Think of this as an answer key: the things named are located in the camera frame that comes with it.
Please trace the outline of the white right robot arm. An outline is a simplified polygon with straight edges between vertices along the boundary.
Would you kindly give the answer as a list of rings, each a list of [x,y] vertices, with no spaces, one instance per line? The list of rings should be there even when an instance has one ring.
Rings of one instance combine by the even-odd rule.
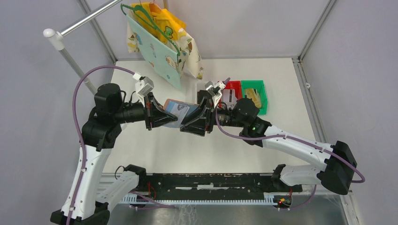
[[[243,140],[249,145],[279,150],[306,162],[306,165],[281,164],[271,176],[271,186],[284,191],[295,185],[321,185],[327,190],[347,195],[356,183],[357,162],[348,144],[310,141],[293,135],[261,119],[254,102],[241,98],[235,106],[224,108],[222,103],[214,108],[204,98],[199,107],[187,115],[180,131],[199,136],[211,133],[216,125],[225,135]]]

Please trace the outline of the white printed credit card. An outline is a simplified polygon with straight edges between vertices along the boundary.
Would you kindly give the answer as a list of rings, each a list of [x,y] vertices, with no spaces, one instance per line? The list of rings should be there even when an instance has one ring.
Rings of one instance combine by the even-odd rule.
[[[175,115],[178,120],[183,120],[188,113],[190,106],[176,103],[171,108],[171,113]]]

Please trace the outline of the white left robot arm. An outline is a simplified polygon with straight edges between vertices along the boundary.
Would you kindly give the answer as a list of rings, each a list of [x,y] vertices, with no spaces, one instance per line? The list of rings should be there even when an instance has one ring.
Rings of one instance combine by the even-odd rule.
[[[79,161],[68,198],[50,217],[57,225],[105,225],[115,206],[130,191],[146,188],[145,168],[128,165],[120,178],[98,192],[104,166],[122,132],[122,124],[144,121],[151,130],[177,120],[152,93],[145,96],[144,103],[125,103],[115,83],[101,85],[94,101],[88,121],[79,128]]]

